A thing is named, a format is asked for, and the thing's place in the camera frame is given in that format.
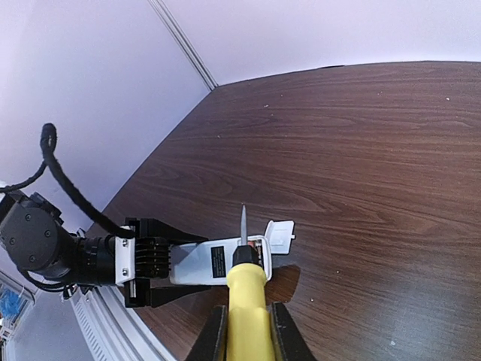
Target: black cable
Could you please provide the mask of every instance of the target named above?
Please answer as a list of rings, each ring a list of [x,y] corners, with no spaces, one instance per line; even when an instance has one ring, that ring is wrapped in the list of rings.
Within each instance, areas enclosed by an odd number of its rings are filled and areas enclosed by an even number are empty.
[[[28,288],[24,287],[25,291],[27,291],[28,293],[30,293],[30,296],[32,297],[32,301],[33,301],[33,305],[35,306],[35,303],[37,303],[37,301],[35,300],[35,295],[33,294],[33,292],[31,290],[29,290]]]
[[[59,161],[55,158],[53,151],[57,141],[57,131],[52,123],[44,124],[40,138],[40,148],[45,164],[48,165],[53,177],[60,187],[68,194],[74,204],[86,214],[92,221],[109,233],[121,238],[134,238],[135,233],[130,229],[124,229],[116,225],[109,217],[98,211],[92,203],[87,201],[75,185],[65,175]]]
[[[12,184],[11,186],[6,186],[6,187],[0,187],[0,193],[13,192],[14,190],[21,190],[22,188],[29,186],[30,184],[35,182],[38,178],[40,178],[40,176],[44,173],[46,167],[47,167],[47,164],[45,164],[45,162],[42,162],[42,164],[40,165],[40,168],[29,179],[23,181],[22,183]]]
[[[23,271],[19,268],[18,268],[18,272],[20,272],[20,274],[23,277],[25,277],[25,279],[28,282],[30,282],[31,284],[33,284],[34,286],[36,286],[37,288],[45,292],[51,292],[51,293],[62,292],[63,289],[67,287],[67,284],[63,282],[58,282],[56,284],[44,284],[40,281],[35,280],[27,271]]]

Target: wood grain surface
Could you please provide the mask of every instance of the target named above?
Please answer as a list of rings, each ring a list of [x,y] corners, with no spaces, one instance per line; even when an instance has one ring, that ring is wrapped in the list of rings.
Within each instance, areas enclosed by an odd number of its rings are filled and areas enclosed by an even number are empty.
[[[481,359],[481,64],[327,68],[215,89],[106,209],[209,238],[294,220],[267,288],[324,360]],[[179,359],[212,290],[138,314]]]

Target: white wall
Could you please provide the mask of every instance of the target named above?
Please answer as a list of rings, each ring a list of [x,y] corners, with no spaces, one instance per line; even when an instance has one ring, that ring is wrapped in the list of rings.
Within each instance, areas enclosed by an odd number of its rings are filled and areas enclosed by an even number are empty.
[[[37,299],[8,347],[16,361],[93,360],[71,305],[51,293]]]
[[[479,0],[165,0],[219,84],[371,62],[481,61]]]
[[[18,3],[0,4],[0,179],[33,174],[52,122],[64,170],[103,209],[207,87],[147,1]],[[27,191],[90,225],[49,172]]]

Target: white device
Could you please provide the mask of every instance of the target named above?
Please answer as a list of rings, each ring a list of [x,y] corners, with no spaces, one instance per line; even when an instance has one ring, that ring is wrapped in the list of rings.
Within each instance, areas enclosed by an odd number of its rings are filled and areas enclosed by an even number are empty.
[[[249,244],[259,252],[259,260],[268,281],[272,278],[272,255],[288,254],[294,230],[294,221],[269,222],[264,235],[251,235]],[[241,244],[241,238],[228,238],[203,243],[189,243],[171,248],[171,275],[173,284],[225,285],[232,256]]]

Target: black motor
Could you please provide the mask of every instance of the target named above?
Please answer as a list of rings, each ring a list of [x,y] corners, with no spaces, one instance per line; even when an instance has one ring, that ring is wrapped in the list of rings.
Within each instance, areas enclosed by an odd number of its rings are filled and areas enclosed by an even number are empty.
[[[61,212],[38,193],[7,193],[0,202],[0,239],[22,273],[63,284],[115,284],[115,238],[67,232]]]

